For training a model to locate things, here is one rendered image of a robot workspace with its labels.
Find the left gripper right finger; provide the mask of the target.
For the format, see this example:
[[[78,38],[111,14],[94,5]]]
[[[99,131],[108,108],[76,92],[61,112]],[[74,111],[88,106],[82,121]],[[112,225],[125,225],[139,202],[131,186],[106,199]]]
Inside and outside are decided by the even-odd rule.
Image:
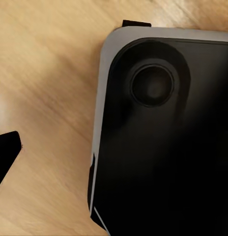
[[[217,140],[216,148],[228,164],[228,132],[221,131]]]

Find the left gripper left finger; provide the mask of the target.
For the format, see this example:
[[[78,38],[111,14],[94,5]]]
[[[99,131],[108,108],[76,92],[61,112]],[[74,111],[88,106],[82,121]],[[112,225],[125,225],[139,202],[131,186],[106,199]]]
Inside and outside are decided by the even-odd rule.
[[[17,131],[0,135],[0,183],[21,149],[21,140]]]

